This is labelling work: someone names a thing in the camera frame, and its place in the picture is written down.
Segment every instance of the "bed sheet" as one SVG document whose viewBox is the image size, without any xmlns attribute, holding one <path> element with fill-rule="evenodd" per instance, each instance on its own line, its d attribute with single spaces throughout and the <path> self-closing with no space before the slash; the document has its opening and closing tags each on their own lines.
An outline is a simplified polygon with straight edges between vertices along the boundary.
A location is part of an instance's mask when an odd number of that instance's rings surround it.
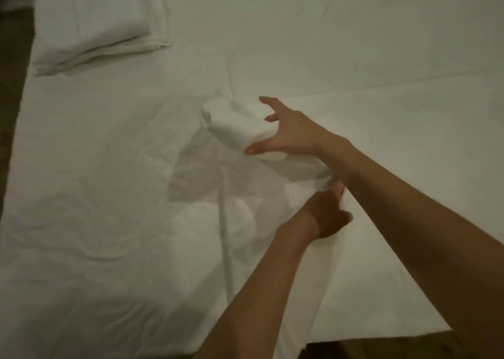
<svg viewBox="0 0 504 359">
<path fill-rule="evenodd" d="M 218 145 L 198 124 L 216 96 L 257 115 L 267 111 L 258 95 L 280 96 L 324 117 L 503 240 L 504 2 L 167 1 L 170 49 L 28 73 L 1 223 L 3 351 L 145 357 L 199 346 L 276 225 L 322 185 Z M 355 220 L 303 260 L 279 356 L 300 336 L 447 328 L 345 201 Z"/>
</svg>

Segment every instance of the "towel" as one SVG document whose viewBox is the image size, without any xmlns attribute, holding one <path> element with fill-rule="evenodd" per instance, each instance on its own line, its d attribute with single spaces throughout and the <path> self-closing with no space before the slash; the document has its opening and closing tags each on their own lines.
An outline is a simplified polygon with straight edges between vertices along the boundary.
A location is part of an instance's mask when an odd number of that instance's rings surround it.
<svg viewBox="0 0 504 359">
<path fill-rule="evenodd" d="M 34 69 L 35 69 L 35 74 L 36 75 L 47 75 L 47 74 L 54 74 L 56 72 L 61 72 L 66 69 L 69 69 L 75 65 L 84 63 L 86 61 L 89 61 L 93 58 L 99 57 L 99 56 L 106 56 L 106 55 L 118 55 L 118 54 L 128 54 L 128 53 L 135 53 L 135 52 L 145 52 L 145 51 L 152 51 L 159 49 L 161 47 L 166 47 L 171 44 L 170 42 L 170 35 L 169 35 L 169 30 L 168 30 L 168 18 L 167 18 L 167 11 L 166 11 L 166 4 L 165 0 L 107 0 L 107 6 L 111 6 L 113 1 L 117 2 L 116 7 L 111 9 L 112 12 L 112 17 L 114 15 L 117 15 L 117 18 L 120 16 L 116 10 L 119 9 L 119 7 L 122 7 L 123 5 L 130 6 L 128 9 L 125 10 L 124 15 L 127 15 L 129 19 L 123 20 L 121 24 L 118 25 L 118 22 L 114 22 L 115 19 L 108 21 L 109 24 L 106 24 L 104 21 L 99 21 L 99 24 L 103 25 L 103 28 L 107 27 L 109 25 L 110 27 L 108 28 L 107 31 L 105 31 L 106 34 L 113 34 L 113 35 L 119 35 L 122 33 L 120 39 L 119 37 L 116 38 L 112 43 L 110 44 L 110 37 L 95 37 L 95 41 L 100 41 L 100 46 L 95 46 L 95 48 L 90 49 L 89 48 L 89 43 L 86 43 L 86 49 L 83 51 L 83 44 L 81 40 L 77 40 L 73 45 L 72 45 L 72 57 L 69 57 L 65 59 L 64 61 L 60 61 L 58 63 L 54 63 L 56 60 L 61 60 L 61 54 L 56 53 L 58 56 L 57 59 L 52 59 L 47 62 L 47 52 L 50 51 L 51 49 L 47 46 L 47 38 L 43 37 L 40 35 L 39 32 L 37 32 L 37 42 L 35 42 L 34 46 Z M 38 23 L 41 23 L 40 26 L 45 26 L 44 18 L 45 18 L 45 13 L 47 10 L 43 9 L 42 11 L 39 9 L 38 10 L 38 15 L 37 15 L 37 7 L 44 6 L 44 3 L 37 5 L 35 4 L 35 22 L 37 24 L 37 18 L 41 18 L 38 20 Z M 135 12 L 135 21 L 136 23 L 142 22 L 142 31 L 135 31 L 135 32 L 128 32 L 127 35 L 124 35 L 125 33 L 123 32 L 124 26 L 131 27 L 131 20 L 133 18 L 132 15 L 130 15 L 129 11 Z M 71 17 L 73 20 L 73 25 L 75 26 L 75 23 L 79 23 L 79 17 L 80 14 L 75 14 Z M 91 19 L 87 21 L 88 24 L 93 24 Z M 86 38 L 91 36 L 91 34 L 83 35 Z"/>
<path fill-rule="evenodd" d="M 227 99 L 206 102 L 201 109 L 200 122 L 223 145 L 239 153 L 256 141 L 274 136 L 278 130 L 277 122 L 257 118 L 241 104 Z M 327 166 L 312 156 L 266 152 L 254 157 L 292 181 L 330 175 Z"/>
</svg>

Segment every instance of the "white fabric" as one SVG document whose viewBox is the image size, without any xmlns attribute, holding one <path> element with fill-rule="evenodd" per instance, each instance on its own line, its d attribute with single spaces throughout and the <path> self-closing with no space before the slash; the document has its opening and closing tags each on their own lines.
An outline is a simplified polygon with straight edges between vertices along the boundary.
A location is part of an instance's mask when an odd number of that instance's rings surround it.
<svg viewBox="0 0 504 359">
<path fill-rule="evenodd" d="M 504 241 L 502 0 L 167 2 L 171 48 L 28 73 L 0 225 L 2 352 L 198 347 L 325 181 L 224 148 L 198 121 L 218 95 L 258 118 L 257 96 L 280 96 Z M 301 263 L 280 357 L 322 296 L 311 340 L 447 329 L 345 196 L 355 219 Z"/>
<path fill-rule="evenodd" d="M 250 144 L 273 137 L 278 123 L 254 117 L 241 104 L 228 99 L 210 100 L 201 109 L 201 124 L 223 145 L 243 153 Z M 330 175 L 327 167 L 311 156 L 292 156 L 283 152 L 255 155 L 269 167 L 299 181 L 301 177 L 317 178 Z"/>
<path fill-rule="evenodd" d="M 57 39 L 39 37 L 40 41 L 34 49 L 35 72 L 38 75 L 61 72 L 99 56 L 152 51 L 171 44 L 165 0 L 98 0 L 101 5 L 104 3 L 111 5 L 111 15 L 108 19 L 107 11 L 100 10 L 91 11 L 92 18 L 85 17 L 84 23 L 97 34 L 87 30 L 86 27 L 73 34 L 73 28 L 76 24 L 80 25 L 83 21 L 82 16 L 88 15 L 89 10 L 81 13 L 76 9 L 76 14 L 63 15 L 62 21 L 54 22 L 51 15 L 54 15 L 55 11 L 71 11 L 72 7 L 53 5 L 53 0 L 37 0 L 37 2 L 35 5 L 37 34 L 47 32 L 50 37 L 57 37 Z M 101 6 L 95 0 L 91 0 L 91 3 Z M 133 14 L 130 14 L 131 18 L 125 20 L 123 17 L 129 11 L 133 11 Z M 54 31 L 55 26 L 59 28 L 58 32 Z M 77 35 L 79 38 L 65 40 L 68 34 Z M 59 44 L 57 49 L 54 49 L 52 44 L 55 42 L 61 42 L 63 45 Z"/>
</svg>

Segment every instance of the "person's right arm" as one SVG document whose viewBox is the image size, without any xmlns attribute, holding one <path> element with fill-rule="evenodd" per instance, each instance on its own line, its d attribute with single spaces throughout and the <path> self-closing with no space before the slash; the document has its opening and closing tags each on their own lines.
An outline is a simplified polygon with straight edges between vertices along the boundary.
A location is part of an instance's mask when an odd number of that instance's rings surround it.
<svg viewBox="0 0 504 359">
<path fill-rule="evenodd" d="M 504 245 L 301 112 L 278 99 L 261 101 L 274 110 L 266 120 L 280 120 L 279 131 L 245 153 L 317 156 L 345 183 L 463 343 L 482 358 L 504 357 Z"/>
</svg>

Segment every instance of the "person's right hand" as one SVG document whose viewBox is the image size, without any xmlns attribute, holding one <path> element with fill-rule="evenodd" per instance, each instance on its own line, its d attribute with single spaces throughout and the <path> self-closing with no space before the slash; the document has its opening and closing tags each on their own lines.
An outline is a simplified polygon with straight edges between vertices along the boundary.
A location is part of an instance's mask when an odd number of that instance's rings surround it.
<svg viewBox="0 0 504 359">
<path fill-rule="evenodd" d="M 265 152 L 286 152 L 295 155 L 315 155 L 320 143 L 331 136 L 343 138 L 330 133 L 300 111 L 294 111 L 276 98 L 259 96 L 261 103 L 267 104 L 275 113 L 266 116 L 269 122 L 278 121 L 277 133 L 266 140 L 249 145 L 246 155 L 257 155 Z"/>
</svg>

